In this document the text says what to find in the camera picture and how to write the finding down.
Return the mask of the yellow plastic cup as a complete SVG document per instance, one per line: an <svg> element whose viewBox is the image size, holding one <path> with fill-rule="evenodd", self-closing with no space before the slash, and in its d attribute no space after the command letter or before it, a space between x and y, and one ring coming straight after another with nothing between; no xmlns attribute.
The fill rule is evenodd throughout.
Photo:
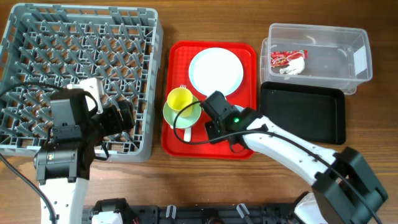
<svg viewBox="0 0 398 224"><path fill-rule="evenodd" d="M174 88L167 96L169 108L177 114L191 103L193 103L193 94L187 88Z"/></svg>

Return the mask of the light green bowl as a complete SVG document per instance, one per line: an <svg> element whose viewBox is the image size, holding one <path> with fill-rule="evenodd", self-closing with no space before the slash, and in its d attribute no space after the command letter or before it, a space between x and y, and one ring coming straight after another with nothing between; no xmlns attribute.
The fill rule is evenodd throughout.
<svg viewBox="0 0 398 224"><path fill-rule="evenodd" d="M201 111L202 111L200 105L197 103L197 104L191 106L190 109L192 109L192 113L191 113L190 116L187 116L187 117L179 116L178 117L177 123L176 123L176 128L177 129L190 128L200 119ZM177 116L177 112L174 111L168 105L168 102L166 102L164 107L163 107L163 116L164 116L165 121L169 125L173 126L174 121L175 121L175 117Z"/></svg>

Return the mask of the large light blue plate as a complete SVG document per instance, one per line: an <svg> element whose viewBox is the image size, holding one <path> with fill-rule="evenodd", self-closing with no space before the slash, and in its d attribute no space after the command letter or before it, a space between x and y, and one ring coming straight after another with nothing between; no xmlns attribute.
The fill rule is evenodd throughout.
<svg viewBox="0 0 398 224"><path fill-rule="evenodd" d="M243 81L244 69L229 50L213 47L197 53L189 64L190 83L202 95L220 91L224 96L235 92Z"/></svg>

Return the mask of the red ketchup sachet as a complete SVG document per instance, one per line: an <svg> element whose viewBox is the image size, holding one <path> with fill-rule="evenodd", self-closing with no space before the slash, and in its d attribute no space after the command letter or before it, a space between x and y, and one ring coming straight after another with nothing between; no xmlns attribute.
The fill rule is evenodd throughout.
<svg viewBox="0 0 398 224"><path fill-rule="evenodd" d="M308 58L307 50L294 50L284 52L271 52L271 67L288 65L291 60L303 57Z"/></svg>

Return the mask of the white napkin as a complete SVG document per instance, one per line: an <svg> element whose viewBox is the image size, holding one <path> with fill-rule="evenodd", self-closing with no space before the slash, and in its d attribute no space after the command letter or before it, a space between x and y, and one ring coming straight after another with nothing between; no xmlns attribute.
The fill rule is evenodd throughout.
<svg viewBox="0 0 398 224"><path fill-rule="evenodd" d="M280 74L298 75L305 68L305 59L303 57L289 61L288 66L279 70Z"/></svg>

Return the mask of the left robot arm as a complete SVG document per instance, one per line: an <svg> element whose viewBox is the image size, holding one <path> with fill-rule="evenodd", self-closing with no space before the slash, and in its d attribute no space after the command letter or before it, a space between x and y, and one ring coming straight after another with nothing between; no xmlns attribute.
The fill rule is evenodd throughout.
<svg viewBox="0 0 398 224"><path fill-rule="evenodd" d="M132 103L121 100L106 107L88 109L90 93L63 89L50 97L52 141L34 157L36 180L42 193L42 223L81 223L95 147L104 147L106 136L134 127Z"/></svg>

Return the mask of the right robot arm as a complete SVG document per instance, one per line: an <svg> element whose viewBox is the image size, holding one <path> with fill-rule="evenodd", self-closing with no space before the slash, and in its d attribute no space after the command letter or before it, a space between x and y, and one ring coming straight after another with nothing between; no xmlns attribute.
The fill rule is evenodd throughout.
<svg viewBox="0 0 398 224"><path fill-rule="evenodd" d="M388 194L362 154L316 146L278 127L252 108L239 110L215 91L200 104L221 141L264 154L295 172L312 188L327 223L379 221Z"/></svg>

